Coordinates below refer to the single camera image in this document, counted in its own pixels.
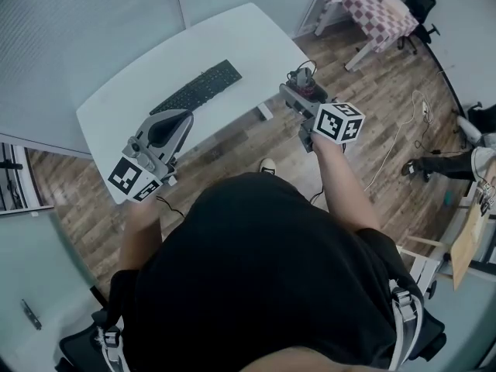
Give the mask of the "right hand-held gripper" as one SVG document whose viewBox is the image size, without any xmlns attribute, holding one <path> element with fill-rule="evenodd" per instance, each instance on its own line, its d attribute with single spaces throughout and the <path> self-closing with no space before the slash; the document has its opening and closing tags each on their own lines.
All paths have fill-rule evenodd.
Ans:
<svg viewBox="0 0 496 372">
<path fill-rule="evenodd" d="M 313 151 L 313 133 L 318 133 L 338 145 L 353 142 L 359 136 L 365 115 L 354 105 L 347 102 L 319 105 L 286 84 L 279 86 L 279 94 L 288 107 L 305 117 L 298 135 L 308 153 Z"/>
</svg>

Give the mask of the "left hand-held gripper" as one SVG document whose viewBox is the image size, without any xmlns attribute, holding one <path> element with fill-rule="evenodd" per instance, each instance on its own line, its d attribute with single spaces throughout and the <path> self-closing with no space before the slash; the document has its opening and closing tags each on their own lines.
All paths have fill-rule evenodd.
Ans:
<svg viewBox="0 0 496 372">
<path fill-rule="evenodd" d="M 176 174 L 175 154 L 193 123 L 193 113 L 188 110 L 166 110 L 143 121 L 107 178 L 117 204 L 145 201 Z"/>
</svg>

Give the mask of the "black keyboard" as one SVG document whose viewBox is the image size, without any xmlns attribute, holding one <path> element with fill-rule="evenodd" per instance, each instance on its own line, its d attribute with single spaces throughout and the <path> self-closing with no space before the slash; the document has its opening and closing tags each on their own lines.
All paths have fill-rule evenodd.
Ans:
<svg viewBox="0 0 496 372">
<path fill-rule="evenodd" d="M 201 72 L 195 79 L 152 109 L 149 115 L 175 109 L 193 112 L 242 78 L 238 70 L 228 60 L 224 60 Z"/>
</svg>

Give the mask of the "person's right forearm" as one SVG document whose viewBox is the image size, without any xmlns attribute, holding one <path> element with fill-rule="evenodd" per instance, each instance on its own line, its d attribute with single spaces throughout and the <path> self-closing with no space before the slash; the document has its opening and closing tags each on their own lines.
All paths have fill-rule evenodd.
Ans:
<svg viewBox="0 0 496 372">
<path fill-rule="evenodd" d="M 380 230 L 377 214 L 340 145 L 312 134 L 329 213 L 351 231 Z"/>
</svg>

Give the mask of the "person's left forearm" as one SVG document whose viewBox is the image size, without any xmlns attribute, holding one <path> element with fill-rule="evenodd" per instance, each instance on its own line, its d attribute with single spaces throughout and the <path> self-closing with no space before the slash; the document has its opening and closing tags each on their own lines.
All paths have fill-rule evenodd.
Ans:
<svg viewBox="0 0 496 372">
<path fill-rule="evenodd" d="M 117 270 L 139 270 L 162 244 L 158 202 L 148 198 L 130 202 L 126 209 L 123 240 Z"/>
</svg>

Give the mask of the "table with checkered cloth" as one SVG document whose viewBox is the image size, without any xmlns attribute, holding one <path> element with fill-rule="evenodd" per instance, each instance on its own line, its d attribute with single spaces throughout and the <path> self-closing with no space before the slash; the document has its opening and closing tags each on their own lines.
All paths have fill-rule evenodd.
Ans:
<svg viewBox="0 0 496 372">
<path fill-rule="evenodd" d="M 331 6 L 328 9 L 325 6 L 326 6 L 326 3 L 324 5 L 322 13 L 320 14 L 318 22 L 317 22 L 317 27 L 315 29 L 315 35 L 316 36 L 321 35 L 324 28 L 327 27 L 328 21 L 330 20 L 333 12 L 338 8 L 342 8 L 341 5 L 337 4 L 337 3 L 331 4 Z M 347 71 L 354 71 L 356 69 L 356 66 L 358 65 L 358 63 L 361 62 L 361 60 L 363 58 L 365 58 L 365 56 L 368 55 L 369 53 L 376 53 L 376 52 L 372 51 L 371 43 L 369 42 L 369 40 L 367 38 L 367 44 L 364 47 L 362 47 L 361 49 L 359 49 L 358 52 L 356 53 L 356 55 L 347 64 L 345 64 L 346 70 Z"/>
<path fill-rule="evenodd" d="M 328 0 L 325 6 L 328 9 L 336 3 L 361 28 L 376 53 L 383 52 L 401 37 L 409 36 L 419 25 L 409 11 L 398 17 L 384 0 Z"/>
</svg>

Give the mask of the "beige box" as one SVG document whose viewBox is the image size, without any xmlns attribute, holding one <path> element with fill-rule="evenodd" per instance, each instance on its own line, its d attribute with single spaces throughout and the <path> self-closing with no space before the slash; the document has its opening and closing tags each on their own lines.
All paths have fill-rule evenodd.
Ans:
<svg viewBox="0 0 496 372">
<path fill-rule="evenodd" d="M 397 20 L 409 14 L 408 6 L 402 0 L 382 0 L 381 4 L 392 13 Z"/>
</svg>

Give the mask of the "black swivel chair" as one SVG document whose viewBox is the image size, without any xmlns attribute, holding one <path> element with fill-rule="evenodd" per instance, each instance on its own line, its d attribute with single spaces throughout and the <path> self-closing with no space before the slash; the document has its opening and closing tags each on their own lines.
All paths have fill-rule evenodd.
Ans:
<svg viewBox="0 0 496 372">
<path fill-rule="evenodd" d="M 418 22 L 418 25 L 408 36 L 402 36 L 399 38 L 397 48 L 398 50 L 403 50 L 405 43 L 408 42 L 412 47 L 413 54 L 416 55 L 418 50 L 412 41 L 412 36 L 416 36 L 424 44 L 430 44 L 432 42 L 431 35 L 433 33 L 436 33 L 438 36 L 440 35 L 439 30 L 434 24 L 432 24 L 432 28 L 430 30 L 427 30 L 425 27 L 427 16 L 436 5 L 436 0 L 405 0 L 405 4 L 407 5 L 412 16 Z"/>
</svg>

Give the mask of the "person's black shirt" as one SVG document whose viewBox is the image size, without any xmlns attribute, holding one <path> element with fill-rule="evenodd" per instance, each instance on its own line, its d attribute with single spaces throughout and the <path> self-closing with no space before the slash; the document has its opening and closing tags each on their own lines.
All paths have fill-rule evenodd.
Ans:
<svg viewBox="0 0 496 372">
<path fill-rule="evenodd" d="M 387 368 L 390 280 L 419 292 L 392 239 L 247 173 L 203 191 L 142 267 L 117 272 L 109 307 L 135 372 L 239 372 L 293 346 Z"/>
</svg>

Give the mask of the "black bag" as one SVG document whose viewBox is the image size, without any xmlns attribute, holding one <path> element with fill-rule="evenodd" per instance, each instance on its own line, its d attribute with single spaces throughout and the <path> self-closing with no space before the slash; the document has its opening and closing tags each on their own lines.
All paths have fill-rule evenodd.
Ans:
<svg viewBox="0 0 496 372">
<path fill-rule="evenodd" d="M 467 117 L 481 133 L 496 133 L 496 104 L 488 108 L 474 105 L 467 110 Z"/>
</svg>

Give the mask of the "light wooden table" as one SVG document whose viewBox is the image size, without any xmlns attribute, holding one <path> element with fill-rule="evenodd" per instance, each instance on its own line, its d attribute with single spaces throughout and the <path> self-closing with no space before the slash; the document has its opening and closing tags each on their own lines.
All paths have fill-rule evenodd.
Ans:
<svg viewBox="0 0 496 372">
<path fill-rule="evenodd" d="M 482 196 L 474 196 L 449 251 L 456 290 L 470 268 L 496 275 L 496 211 Z"/>
</svg>

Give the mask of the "black mesh office chair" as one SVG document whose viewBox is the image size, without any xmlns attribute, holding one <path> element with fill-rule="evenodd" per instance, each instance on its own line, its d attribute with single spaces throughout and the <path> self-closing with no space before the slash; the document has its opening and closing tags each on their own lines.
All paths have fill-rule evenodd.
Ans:
<svg viewBox="0 0 496 372">
<path fill-rule="evenodd" d="M 63 356 L 55 366 L 56 372 L 111 372 L 98 341 L 98 328 L 105 323 L 107 312 L 102 309 L 91 317 L 89 327 L 59 342 Z"/>
</svg>

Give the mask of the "white metal frame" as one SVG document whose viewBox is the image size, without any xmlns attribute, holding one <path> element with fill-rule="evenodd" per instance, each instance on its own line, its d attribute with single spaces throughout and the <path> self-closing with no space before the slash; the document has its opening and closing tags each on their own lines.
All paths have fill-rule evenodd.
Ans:
<svg viewBox="0 0 496 372">
<path fill-rule="evenodd" d="M 397 250 L 401 257 L 408 256 L 413 259 L 410 275 L 418 285 L 418 288 L 422 294 L 428 299 L 432 299 L 437 288 L 436 274 L 439 270 L 441 262 L 439 260 L 414 253 L 402 246 L 397 246 Z"/>
</svg>

